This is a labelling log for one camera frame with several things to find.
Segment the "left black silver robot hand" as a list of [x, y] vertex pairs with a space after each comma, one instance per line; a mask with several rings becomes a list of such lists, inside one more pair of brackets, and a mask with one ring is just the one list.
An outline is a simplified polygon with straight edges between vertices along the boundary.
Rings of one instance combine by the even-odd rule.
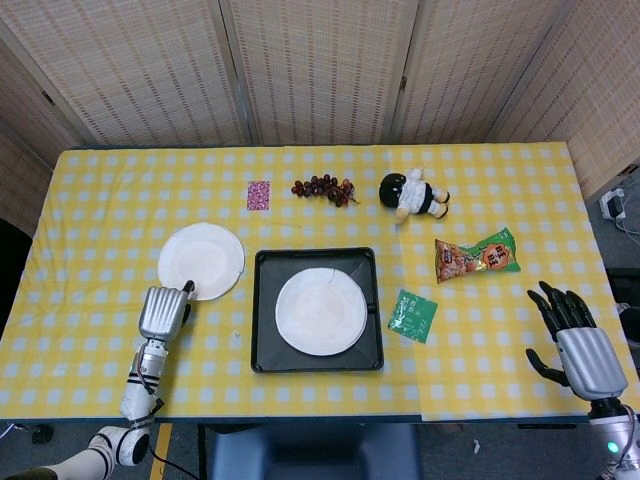
[[150, 287], [139, 318], [139, 332], [145, 339], [170, 342], [186, 323], [190, 295], [195, 283], [188, 280], [182, 289]]

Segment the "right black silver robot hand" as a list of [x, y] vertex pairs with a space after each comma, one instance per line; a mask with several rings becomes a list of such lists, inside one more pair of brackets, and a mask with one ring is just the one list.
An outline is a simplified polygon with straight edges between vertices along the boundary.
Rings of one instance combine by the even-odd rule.
[[558, 352], [560, 369], [547, 366], [531, 348], [526, 356], [543, 378], [572, 390], [578, 398], [594, 402], [618, 398], [628, 387], [622, 366], [606, 332], [596, 322], [585, 301], [548, 283], [541, 293], [527, 295], [538, 308]]

